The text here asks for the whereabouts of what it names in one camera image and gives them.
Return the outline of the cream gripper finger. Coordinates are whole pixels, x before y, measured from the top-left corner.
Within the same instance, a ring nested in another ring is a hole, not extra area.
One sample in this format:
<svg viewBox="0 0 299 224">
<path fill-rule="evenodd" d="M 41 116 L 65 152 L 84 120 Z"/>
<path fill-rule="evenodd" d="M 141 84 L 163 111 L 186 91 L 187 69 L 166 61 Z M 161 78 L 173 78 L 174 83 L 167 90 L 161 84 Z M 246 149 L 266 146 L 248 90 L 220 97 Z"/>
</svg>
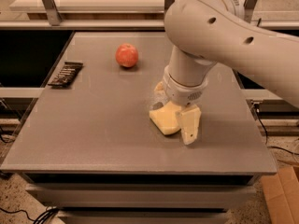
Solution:
<svg viewBox="0 0 299 224">
<path fill-rule="evenodd" d="M 157 110 L 159 108 L 162 108 L 168 103 L 168 101 L 169 99 L 165 94 L 163 82 L 160 81 L 154 88 L 154 91 L 150 98 L 150 109 Z"/>
<path fill-rule="evenodd" d="M 176 113 L 178 126 L 181 131 L 183 143 L 187 146 L 193 143 L 198 136 L 201 110 L 197 105 L 184 107 Z"/>
</svg>

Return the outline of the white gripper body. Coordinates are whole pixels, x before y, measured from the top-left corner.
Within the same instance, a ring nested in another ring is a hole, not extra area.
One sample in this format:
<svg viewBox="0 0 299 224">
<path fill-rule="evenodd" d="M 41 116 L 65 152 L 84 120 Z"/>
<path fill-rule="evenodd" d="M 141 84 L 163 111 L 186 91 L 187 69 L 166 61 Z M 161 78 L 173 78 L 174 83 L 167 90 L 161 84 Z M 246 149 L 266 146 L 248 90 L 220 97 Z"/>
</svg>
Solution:
<svg viewBox="0 0 299 224">
<path fill-rule="evenodd" d="M 205 77 L 203 82 L 195 87 L 187 87 L 176 82 L 169 72 L 169 66 L 164 69 L 163 88 L 166 96 L 177 105 L 192 105 L 198 102 L 203 94 L 204 89 L 208 84 L 208 79 Z"/>
</svg>

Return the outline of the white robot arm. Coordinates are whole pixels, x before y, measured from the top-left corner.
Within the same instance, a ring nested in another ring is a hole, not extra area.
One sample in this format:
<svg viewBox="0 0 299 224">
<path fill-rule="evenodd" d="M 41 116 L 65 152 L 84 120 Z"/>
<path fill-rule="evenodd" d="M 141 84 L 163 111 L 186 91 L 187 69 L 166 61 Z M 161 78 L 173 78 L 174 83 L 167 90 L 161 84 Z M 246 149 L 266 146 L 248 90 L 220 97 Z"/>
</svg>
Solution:
<svg viewBox="0 0 299 224">
<path fill-rule="evenodd" d="M 239 0 L 177 0 L 165 14 L 164 29 L 173 49 L 156 89 L 169 102 L 149 112 L 162 134 L 181 132 L 186 145 L 197 139 L 197 102 L 217 63 L 299 106 L 299 37 L 247 23 Z"/>
</svg>

